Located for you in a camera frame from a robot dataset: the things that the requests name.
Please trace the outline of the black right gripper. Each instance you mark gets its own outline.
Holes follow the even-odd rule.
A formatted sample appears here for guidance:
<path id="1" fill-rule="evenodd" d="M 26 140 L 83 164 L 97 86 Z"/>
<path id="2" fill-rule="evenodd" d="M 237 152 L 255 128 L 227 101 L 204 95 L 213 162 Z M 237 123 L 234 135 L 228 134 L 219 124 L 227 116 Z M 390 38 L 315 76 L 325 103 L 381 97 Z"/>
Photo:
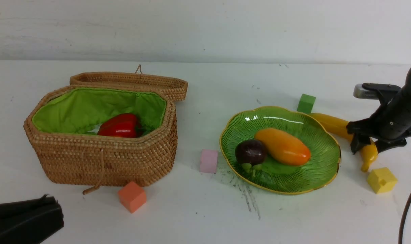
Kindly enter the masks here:
<path id="1" fill-rule="evenodd" d="M 411 137 L 411 107 L 387 105 L 379 107 L 369 118 L 351 121 L 346 126 L 348 134 L 353 134 L 351 152 L 356 154 L 367 145 L 371 138 L 378 154 L 407 145 L 405 138 Z"/>

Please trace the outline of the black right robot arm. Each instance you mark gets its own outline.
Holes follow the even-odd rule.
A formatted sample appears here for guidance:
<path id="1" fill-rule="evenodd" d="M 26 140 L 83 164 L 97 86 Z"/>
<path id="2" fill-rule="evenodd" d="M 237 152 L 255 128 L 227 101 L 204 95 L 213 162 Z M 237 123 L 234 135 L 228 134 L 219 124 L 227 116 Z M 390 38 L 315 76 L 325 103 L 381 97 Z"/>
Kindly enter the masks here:
<path id="1" fill-rule="evenodd" d="M 405 85 L 362 83 L 357 84 L 353 96 L 358 99 L 374 99 L 379 107 L 368 118 L 347 124 L 348 134 L 353 135 L 351 151 L 357 153 L 374 138 L 379 153 L 404 147 L 411 137 L 411 68 Z"/>

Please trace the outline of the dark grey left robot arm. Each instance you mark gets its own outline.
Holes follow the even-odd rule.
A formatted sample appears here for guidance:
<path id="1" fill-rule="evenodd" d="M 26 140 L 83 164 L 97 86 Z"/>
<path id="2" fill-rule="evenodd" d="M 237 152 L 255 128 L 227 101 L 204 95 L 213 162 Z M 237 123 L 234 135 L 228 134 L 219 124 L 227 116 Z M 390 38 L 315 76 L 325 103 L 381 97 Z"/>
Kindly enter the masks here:
<path id="1" fill-rule="evenodd" d="M 0 204 L 0 244 L 41 244 L 63 227 L 62 208 L 53 196 Z"/>

